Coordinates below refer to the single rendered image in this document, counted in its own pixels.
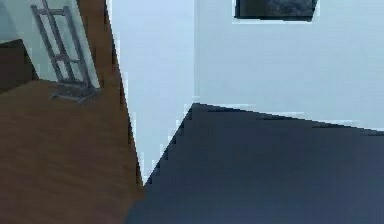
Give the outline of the grey metal rack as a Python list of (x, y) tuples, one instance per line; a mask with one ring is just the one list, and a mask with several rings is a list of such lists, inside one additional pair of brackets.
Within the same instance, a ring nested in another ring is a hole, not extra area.
[[(47, 0), (41, 1), (41, 8), (37, 5), (31, 5), (30, 9), (57, 78), (56, 90), (51, 98), (64, 98), (82, 104), (97, 93), (97, 88), (91, 83), (84, 51), (80, 44), (70, 8), (63, 6), (60, 9), (52, 9), (48, 6)], [(55, 53), (53, 50), (47, 30), (41, 19), (42, 16), (46, 16), (48, 19), (48, 25), (59, 50), (58, 53)], [(77, 53), (76, 58), (71, 58), (67, 53), (55, 16), (63, 16), (65, 18)]]

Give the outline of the dark framed wall picture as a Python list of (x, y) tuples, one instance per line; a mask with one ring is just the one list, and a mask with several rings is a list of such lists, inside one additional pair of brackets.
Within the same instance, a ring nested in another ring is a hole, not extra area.
[(318, 0), (235, 0), (236, 19), (311, 22)]

